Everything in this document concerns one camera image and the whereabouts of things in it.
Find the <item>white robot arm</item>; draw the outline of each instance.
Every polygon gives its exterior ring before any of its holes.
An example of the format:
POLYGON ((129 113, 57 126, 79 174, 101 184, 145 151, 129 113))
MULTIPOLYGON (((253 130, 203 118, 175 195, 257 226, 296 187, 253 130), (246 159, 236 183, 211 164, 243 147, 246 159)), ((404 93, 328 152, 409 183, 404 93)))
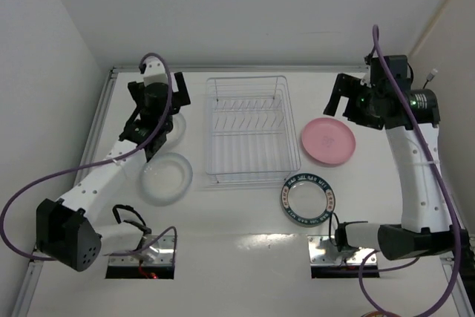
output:
MULTIPOLYGON (((407 57, 386 56, 419 127, 439 165, 439 109, 429 89, 411 90, 407 57)), ((365 247, 389 260, 437 255, 453 249, 451 219, 442 192, 425 159, 410 120, 384 75, 379 59, 370 68, 370 83, 340 73, 325 114, 335 115, 340 97, 348 97, 344 116, 358 125, 385 129, 399 172, 402 191, 401 224, 341 223, 335 231, 338 249, 365 247)))
POLYGON ((58 200, 44 200, 36 210, 38 249, 77 271, 87 269, 98 255, 135 250, 151 234, 147 226, 132 220, 97 228, 92 225, 124 181, 136 180, 143 165, 160 150, 173 129, 171 116, 190 104, 182 73, 174 74, 178 92, 172 93, 159 59, 148 60, 140 70, 144 82, 128 83, 137 107, 105 158, 112 162, 95 168, 58 200), (153 135, 163 116, 164 124, 153 135))

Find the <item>purple cable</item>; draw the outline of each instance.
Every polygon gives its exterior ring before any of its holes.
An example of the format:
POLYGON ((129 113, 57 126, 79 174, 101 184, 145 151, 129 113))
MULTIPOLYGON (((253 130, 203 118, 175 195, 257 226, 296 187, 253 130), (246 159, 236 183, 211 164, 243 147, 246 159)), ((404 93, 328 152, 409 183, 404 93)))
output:
MULTIPOLYGON (((379 28, 378 25, 373 25, 373 43, 374 47, 376 49, 376 53, 378 54, 379 62, 381 63, 381 66, 384 69, 384 73, 386 74, 386 77, 389 79, 394 91, 396 92, 396 95, 398 96, 399 101, 401 102, 407 116, 409 117, 409 120, 413 126, 413 130, 416 133, 417 139, 419 141, 419 144, 422 147, 422 150, 427 158, 427 161, 431 163, 430 168, 432 169, 433 175, 437 180, 437 183, 440 186, 440 190, 442 191, 442 195, 444 196, 445 202, 447 204, 447 209, 449 212, 449 215, 452 220, 452 229, 453 229, 453 239, 455 240, 455 258, 454 258, 454 263, 453 263, 453 268, 452 268, 452 275, 451 278, 448 282, 447 288, 445 289, 444 293, 442 296, 439 298, 439 300, 427 311, 421 313, 418 315, 418 317, 428 317, 433 315, 440 307, 443 306, 443 304, 447 301, 447 299, 451 296, 452 290, 455 287, 457 276, 459 274, 460 270, 460 260, 462 258, 462 243, 460 241, 460 225, 459 221, 457 219, 457 215, 455 212, 455 208, 453 207, 451 196, 448 193, 447 187, 445 186, 444 180, 442 179, 442 176, 437 168, 437 165, 433 163, 433 157, 430 152, 430 149, 425 142, 424 135, 421 132, 421 129, 417 123, 416 118, 414 117, 413 112, 410 109, 409 104, 407 103, 406 98, 404 97, 404 94, 401 92, 399 89, 399 86, 394 79, 389 67, 387 66, 386 61, 384 60, 384 55, 382 53, 381 47, 379 46, 379 28)), ((358 279, 359 279, 359 285, 361 288, 361 291, 363 292, 364 296, 366 299, 380 312, 388 314, 389 312, 384 311, 377 303, 368 295, 366 289, 364 288, 363 285, 363 266, 368 260, 368 258, 374 254, 375 252, 372 252, 369 254, 366 258, 363 259, 363 262, 360 265, 359 271, 358 271, 358 279)))
MULTIPOLYGON (((376 34, 378 39, 379 39, 379 29, 377 30, 378 33, 376 34)), ((370 54, 368 55, 369 58, 373 58, 373 55, 374 55, 374 51, 376 50, 376 46, 373 45, 373 48, 371 49, 371 52, 370 54)))
MULTIPOLYGON (((163 67, 165 68, 165 73, 166 73, 166 76, 168 77, 168 93, 167 93, 167 99, 166 99, 166 105, 165 105, 165 112, 168 112, 168 110, 170 109, 171 107, 171 95, 173 94, 173 90, 172 90, 172 87, 171 87, 171 73, 170 73, 170 69, 168 67, 168 65, 166 64, 166 61, 164 60, 164 58, 162 58, 158 53, 147 53, 141 60, 140 60, 140 64, 142 64, 148 57, 157 57, 162 63, 163 63, 163 67)), ((0 236, 1 236, 1 239, 4 241, 5 245, 7 245, 11 250, 13 250, 16 254, 24 257, 24 258, 28 258, 28 259, 31 259, 31 260, 37 260, 37 261, 55 261, 54 258, 45 258, 45 257, 42 257, 42 256, 37 256, 37 255, 32 255, 32 254, 29 254, 27 252, 23 252, 21 251, 20 249, 18 249, 16 246, 14 246, 12 244, 12 242, 8 239, 7 235, 5 234, 5 217, 7 216, 7 211, 8 209, 10 208, 10 206, 12 205, 13 202, 15 202, 15 200, 21 195, 23 194, 25 191, 27 191, 28 189, 30 189, 31 187, 33 186, 36 186, 37 184, 41 183, 41 182, 44 182, 46 180, 49 180, 51 178, 55 178, 55 177, 58 177, 58 176, 62 176, 64 174, 70 174, 70 173, 73 173, 73 172, 77 172, 79 170, 83 170, 83 169, 90 169, 92 167, 96 167, 96 166, 102 166, 102 165, 107 165, 108 163, 112 163, 114 162, 115 160, 116 161, 120 161, 122 159, 125 159, 126 157, 129 157, 133 154, 135 154, 136 152, 138 152, 139 150, 142 150, 143 148, 145 148, 155 137, 155 135, 157 135, 157 133, 159 132, 159 130, 162 128, 163 126, 163 123, 165 122, 165 119, 166 119, 166 115, 162 115, 160 117, 160 120, 158 121, 157 123, 157 126, 155 127, 155 129, 151 132, 150 136, 143 142, 141 143, 140 145, 138 145, 134 150, 130 151, 130 152, 127 152, 125 154, 122 154, 118 157, 115 157, 113 159, 107 159, 107 160, 103 160, 103 161, 98 161, 96 163, 88 163, 88 164, 85 164, 85 165, 82 165, 82 166, 78 166, 76 168, 73 168, 73 169, 67 169, 67 170, 63 170, 63 171, 59 171, 59 172, 56 172, 54 174, 49 174, 48 176, 44 176, 44 177, 41 177, 39 178, 38 180, 34 180, 32 183, 28 183, 25 187, 23 187, 22 189, 20 189, 17 193, 15 193, 8 201, 7 203, 5 204, 5 206, 3 207, 1 213, 0 213, 0 236)))

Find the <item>purple wire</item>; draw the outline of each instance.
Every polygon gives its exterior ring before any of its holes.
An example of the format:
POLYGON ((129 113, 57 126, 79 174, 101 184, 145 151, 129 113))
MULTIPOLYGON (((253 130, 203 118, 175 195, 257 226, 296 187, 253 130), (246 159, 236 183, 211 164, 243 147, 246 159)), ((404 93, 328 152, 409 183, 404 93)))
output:
MULTIPOLYGON (((377 29, 378 33, 376 34, 378 39, 379 39, 379 28, 377 29)), ((371 49, 369 57, 372 58, 374 55, 374 51, 376 50, 376 46, 373 45, 373 48, 371 49)))
MULTIPOLYGON (((171 87, 171 73, 170 73, 170 69, 168 67, 168 65, 166 64, 166 61, 164 60, 164 58, 162 58, 158 53, 147 53, 141 60, 140 60, 140 64, 142 64, 148 57, 157 57, 162 63, 163 63, 163 67, 165 68, 165 73, 166 73, 166 76, 168 77, 168 93, 167 93, 167 99, 166 99, 166 105, 165 105, 165 113, 168 112, 168 110, 170 109, 171 107, 171 95, 173 94, 173 90, 172 90, 172 87, 171 87)), ((107 160, 103 160, 103 161, 98 161, 96 163, 88 163, 88 164, 85 164, 85 165, 82 165, 82 166, 78 166, 76 168, 73 168, 73 169, 67 169, 67 170, 63 170, 63 171, 59 171, 59 172, 56 172, 54 174, 49 174, 48 176, 44 176, 44 177, 41 177, 39 178, 38 180, 34 180, 32 183, 28 183, 25 187, 23 187, 22 189, 20 189, 17 193, 15 193, 8 201, 7 203, 5 204, 5 206, 3 207, 1 213, 0 213, 0 236, 1 236, 1 239, 4 241, 5 245, 7 245, 11 250, 13 250, 16 254, 24 257, 24 258, 28 258, 28 259, 31 259, 31 260, 37 260, 37 261, 55 261, 54 258, 46 258, 46 257, 43 257, 43 256, 38 256, 38 255, 32 255, 32 254, 29 254, 27 252, 23 252, 21 251, 20 249, 18 249, 16 246, 13 245, 13 243, 10 241, 10 239, 8 239, 6 233, 5 233, 5 217, 7 216, 7 211, 8 209, 10 208, 10 206, 12 205, 13 202, 15 202, 15 200, 20 196, 22 195, 25 191, 27 191, 28 189, 30 189, 31 187, 33 186, 36 186, 37 184, 41 183, 41 182, 45 182, 46 180, 49 180, 51 178, 55 178, 55 177, 58 177, 58 176, 62 176, 64 174, 70 174, 70 173, 73 173, 73 172, 77 172, 79 170, 83 170, 83 169, 90 169, 92 167, 96 167, 96 166, 102 166, 102 165, 107 165, 108 163, 112 163, 114 161, 120 161, 122 159, 125 159, 126 157, 129 157, 133 154, 135 154, 136 152, 142 150, 143 148, 145 148, 153 139, 154 137, 158 134, 159 130, 162 128, 163 126, 163 123, 165 122, 165 119, 166 119, 166 115, 162 115, 160 117, 160 120, 158 121, 157 123, 157 126, 155 127, 155 129, 151 132, 151 134, 148 136, 148 138, 143 142, 141 143, 140 145, 138 145, 134 150, 131 150, 125 154, 122 154, 120 156, 117 156, 113 159, 107 159, 107 160)))
MULTIPOLYGON (((421 132, 421 129, 417 123, 416 118, 414 117, 413 112, 410 109, 409 104, 407 103, 406 98, 404 97, 404 94, 401 92, 399 89, 399 86, 394 79, 389 67, 387 66, 386 61, 384 60, 384 55, 382 53, 381 47, 379 46, 379 28, 378 25, 373 25, 373 43, 374 43, 374 48, 376 49, 376 53, 378 54, 379 62, 381 63, 381 66, 384 69, 384 73, 386 74, 386 77, 389 79, 394 91, 396 92, 396 95, 399 99, 399 101, 402 104, 402 107, 404 108, 407 116, 409 117, 409 120, 413 126, 413 130, 416 133, 417 139, 419 141, 419 144, 422 147, 422 150, 427 158, 427 161, 431 163, 430 168, 432 169, 433 175, 437 180, 437 183, 440 186, 440 190, 442 191, 442 195, 444 196, 445 202, 447 204, 447 209, 449 212, 449 215, 452 220, 452 229, 453 229, 453 238, 455 240, 455 253, 454 253, 454 263, 453 263, 453 268, 452 268, 452 275, 451 278, 448 282, 447 288, 445 289, 444 293, 442 296, 439 298, 439 300, 427 311, 421 313, 418 315, 418 317, 428 317, 433 315, 440 307, 443 306, 443 304, 447 301, 447 299, 451 296, 452 290, 455 287, 457 276, 459 274, 460 270, 460 260, 462 258, 462 243, 460 241, 460 225, 459 221, 457 219, 457 215, 455 212, 455 208, 453 207, 451 196, 448 193, 447 187, 445 186, 444 180, 442 179, 442 176, 437 168, 437 165, 433 163, 433 157, 430 152, 430 149, 425 142, 424 135, 421 132)), ((369 296, 367 293, 366 289, 364 288, 363 285, 363 266, 368 260, 368 258, 374 254, 375 252, 372 252, 369 254, 366 258, 363 259, 363 262, 361 263, 358 271, 358 279, 359 279, 359 286, 361 288, 361 291, 363 292, 364 296, 366 299, 378 310, 381 311, 382 313, 388 314, 389 312, 384 311, 377 303, 369 296)))

